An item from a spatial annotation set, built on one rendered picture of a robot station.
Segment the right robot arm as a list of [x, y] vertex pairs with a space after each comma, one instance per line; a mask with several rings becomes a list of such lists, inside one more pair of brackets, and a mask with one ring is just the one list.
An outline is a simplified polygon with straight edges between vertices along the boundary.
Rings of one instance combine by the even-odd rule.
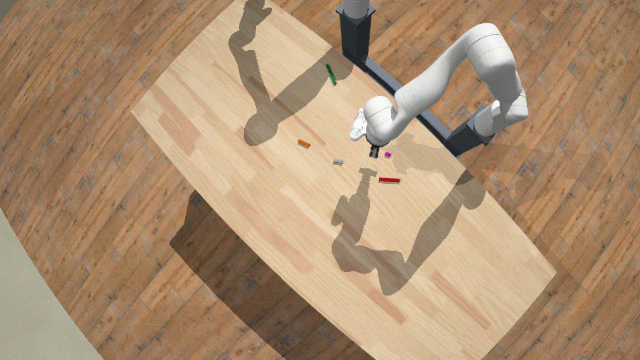
[[343, 0], [345, 14], [353, 19], [359, 19], [367, 14], [370, 0]]

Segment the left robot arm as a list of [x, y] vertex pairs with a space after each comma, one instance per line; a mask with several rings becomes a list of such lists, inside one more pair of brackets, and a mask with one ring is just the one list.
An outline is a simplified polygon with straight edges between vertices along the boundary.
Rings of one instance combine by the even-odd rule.
[[476, 131], [487, 137], [525, 120], [526, 95], [514, 56], [498, 28], [482, 23], [464, 33], [427, 70], [396, 91], [397, 112], [388, 98], [371, 98], [358, 111], [350, 139], [358, 141], [366, 136], [377, 146], [396, 139], [417, 115], [440, 100], [456, 68], [467, 57], [496, 99], [476, 115]]

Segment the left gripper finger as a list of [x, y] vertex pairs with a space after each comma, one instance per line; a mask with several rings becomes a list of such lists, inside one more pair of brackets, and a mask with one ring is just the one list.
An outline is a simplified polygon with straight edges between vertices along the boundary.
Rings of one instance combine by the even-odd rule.
[[[372, 150], [372, 146], [371, 146], [371, 148], [370, 148], [370, 149], [371, 149], [371, 151], [370, 151], [369, 157], [372, 157], [372, 158], [376, 158], [376, 159], [377, 159], [377, 158], [378, 158], [379, 150], [377, 151], [377, 148], [374, 148], [374, 149]], [[373, 153], [373, 154], [372, 154], [372, 153]]]

